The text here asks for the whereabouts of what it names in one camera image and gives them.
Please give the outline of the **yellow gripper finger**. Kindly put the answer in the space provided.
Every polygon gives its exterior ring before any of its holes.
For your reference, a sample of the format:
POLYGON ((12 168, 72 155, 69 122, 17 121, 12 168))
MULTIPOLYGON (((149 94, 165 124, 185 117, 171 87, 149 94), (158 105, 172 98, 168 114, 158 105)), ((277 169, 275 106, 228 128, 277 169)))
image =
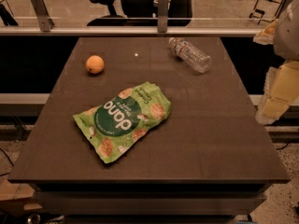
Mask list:
POLYGON ((255 116, 257 122, 268 125, 279 120, 298 97, 299 62, 287 60, 279 68, 270 67, 255 116))
POLYGON ((253 41, 260 45, 273 45, 277 24, 277 20, 272 21, 263 30, 261 30, 260 33, 253 37, 253 41))

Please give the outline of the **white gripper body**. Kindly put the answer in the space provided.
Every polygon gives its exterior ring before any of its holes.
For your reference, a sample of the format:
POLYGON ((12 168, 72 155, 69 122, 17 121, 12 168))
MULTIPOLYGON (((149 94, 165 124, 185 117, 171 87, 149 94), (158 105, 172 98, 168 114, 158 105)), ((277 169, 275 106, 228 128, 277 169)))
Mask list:
POLYGON ((291 0, 279 15, 274 52, 286 60, 299 60, 299 0, 291 0))

